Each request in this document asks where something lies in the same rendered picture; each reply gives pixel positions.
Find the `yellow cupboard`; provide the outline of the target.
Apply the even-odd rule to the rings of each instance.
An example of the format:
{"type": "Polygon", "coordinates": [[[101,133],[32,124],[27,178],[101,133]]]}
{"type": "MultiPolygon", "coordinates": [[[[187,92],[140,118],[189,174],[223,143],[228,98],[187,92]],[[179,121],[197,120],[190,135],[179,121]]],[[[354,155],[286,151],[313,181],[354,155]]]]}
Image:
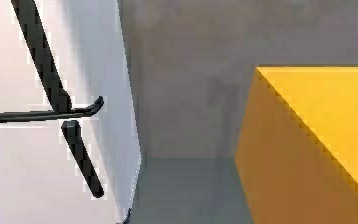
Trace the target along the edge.
{"type": "Polygon", "coordinates": [[[358,224],[358,66],[258,66],[235,164],[254,224],[358,224]]]}

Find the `white fridge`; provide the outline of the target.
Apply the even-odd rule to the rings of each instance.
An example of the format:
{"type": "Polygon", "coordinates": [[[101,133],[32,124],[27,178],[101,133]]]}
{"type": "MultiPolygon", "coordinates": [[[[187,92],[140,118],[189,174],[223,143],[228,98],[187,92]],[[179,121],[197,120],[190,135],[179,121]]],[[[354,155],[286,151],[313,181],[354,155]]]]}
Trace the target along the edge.
{"type": "Polygon", "coordinates": [[[118,0],[35,0],[70,112],[52,109],[11,0],[0,0],[0,224],[131,224],[140,146],[118,0]],[[95,198],[61,125],[77,120],[95,198]]]}

